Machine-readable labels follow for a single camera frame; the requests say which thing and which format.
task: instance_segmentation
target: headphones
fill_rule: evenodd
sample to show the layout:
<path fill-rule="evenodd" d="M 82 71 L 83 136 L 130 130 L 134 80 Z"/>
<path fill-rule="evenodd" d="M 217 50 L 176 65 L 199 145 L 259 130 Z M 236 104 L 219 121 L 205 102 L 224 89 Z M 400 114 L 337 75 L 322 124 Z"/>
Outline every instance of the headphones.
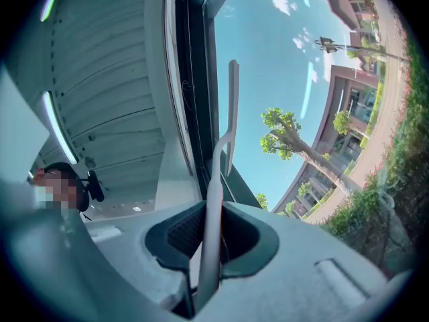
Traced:
<path fill-rule="evenodd" d="M 95 174 L 95 172 L 93 170 L 90 170 L 88 172 L 88 178 L 87 179 L 81 179 L 78 177 L 76 172 L 73 170 L 71 165 L 69 165 L 68 163 L 57 162 L 54 164 L 50 164 L 49 166 L 44 168 L 44 171 L 47 172 L 47 171 L 53 170 L 53 169 L 59 170 L 60 172 L 67 173 L 71 179 L 76 180 L 77 185 L 80 185 L 79 189 L 82 190 L 82 192 L 83 192 L 83 201 L 80 204 L 80 206 L 78 206 L 78 210 L 80 212 L 84 212 L 88 209 L 88 206 L 89 206 L 89 195 L 88 195 L 88 193 L 90 193 L 92 200 L 97 200 L 99 202 L 104 201 L 105 196 L 103 194 L 103 191 L 101 190 L 101 186 L 100 186 L 99 180 L 97 178 L 97 175 Z"/>

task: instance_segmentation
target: lamp post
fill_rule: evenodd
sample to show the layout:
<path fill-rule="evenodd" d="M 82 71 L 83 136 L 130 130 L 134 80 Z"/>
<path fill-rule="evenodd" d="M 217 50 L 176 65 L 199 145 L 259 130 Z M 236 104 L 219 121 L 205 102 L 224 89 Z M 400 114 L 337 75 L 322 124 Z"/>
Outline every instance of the lamp post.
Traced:
<path fill-rule="evenodd" d="M 372 56 L 372 55 L 382 55 L 390 58 L 394 58 L 395 60 L 399 60 L 400 62 L 409 62 L 406 58 L 402 58 L 400 56 L 396 56 L 393 54 L 388 54 L 387 52 L 383 52 L 381 50 L 371 49 L 371 48 L 363 48 L 361 46 L 347 46 L 344 44 L 335 44 L 333 40 L 326 37 L 320 37 L 319 40 L 315 40 L 314 43 L 319 45 L 320 49 L 326 51 L 327 54 L 332 52 L 337 52 L 338 50 L 348 50 L 355 52 L 361 56 Z"/>

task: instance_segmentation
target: ceiling panel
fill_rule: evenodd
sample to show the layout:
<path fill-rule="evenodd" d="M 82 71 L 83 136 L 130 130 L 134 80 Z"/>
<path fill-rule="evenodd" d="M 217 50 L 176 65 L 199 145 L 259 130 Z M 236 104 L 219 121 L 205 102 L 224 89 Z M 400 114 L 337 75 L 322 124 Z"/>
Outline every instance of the ceiling panel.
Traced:
<path fill-rule="evenodd" d="M 156 195 L 165 141 L 147 73 L 144 4 L 55 0 L 49 18 L 32 19 L 34 32 L 27 30 L 25 46 L 9 57 L 15 81 L 25 70 L 28 82 L 37 82 L 34 92 L 26 85 L 23 95 L 44 123 L 40 98 L 52 91 L 60 125 L 80 160 L 76 167 L 99 177 L 106 203 L 97 203 L 97 211 L 104 209 L 103 215 L 113 201 L 125 208 L 131 198 L 147 210 Z M 30 48 L 37 45 L 35 59 Z M 65 160 L 53 136 L 40 156 L 45 164 Z"/>

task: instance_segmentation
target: blue sky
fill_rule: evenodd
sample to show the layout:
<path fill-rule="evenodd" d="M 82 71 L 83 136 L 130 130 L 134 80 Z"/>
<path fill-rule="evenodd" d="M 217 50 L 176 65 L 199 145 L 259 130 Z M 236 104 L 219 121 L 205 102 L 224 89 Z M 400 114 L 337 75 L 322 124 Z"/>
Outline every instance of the blue sky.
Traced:
<path fill-rule="evenodd" d="M 239 118 L 233 163 L 254 194 L 265 193 L 269 210 L 281 199 L 303 160 L 264 154 L 269 132 L 261 113 L 279 107 L 295 113 L 301 138 L 312 144 L 328 95 L 330 66 L 358 68 L 345 52 L 324 54 L 313 40 L 349 44 L 349 28 L 327 0 L 227 0 L 215 20 L 220 135 L 228 124 L 228 63 L 240 64 Z"/>

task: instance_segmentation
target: person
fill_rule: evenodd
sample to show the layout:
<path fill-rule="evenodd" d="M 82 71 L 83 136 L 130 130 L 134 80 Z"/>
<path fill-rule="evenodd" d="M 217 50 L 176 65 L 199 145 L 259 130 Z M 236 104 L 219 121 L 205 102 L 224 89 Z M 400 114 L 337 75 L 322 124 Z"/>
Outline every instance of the person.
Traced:
<path fill-rule="evenodd" d="M 89 195 L 98 201 L 104 200 L 97 176 L 89 172 L 88 179 L 80 179 L 71 165 L 57 162 L 45 168 L 39 168 L 32 179 L 36 186 L 36 199 L 39 202 L 53 202 L 52 206 L 86 211 L 89 206 Z"/>

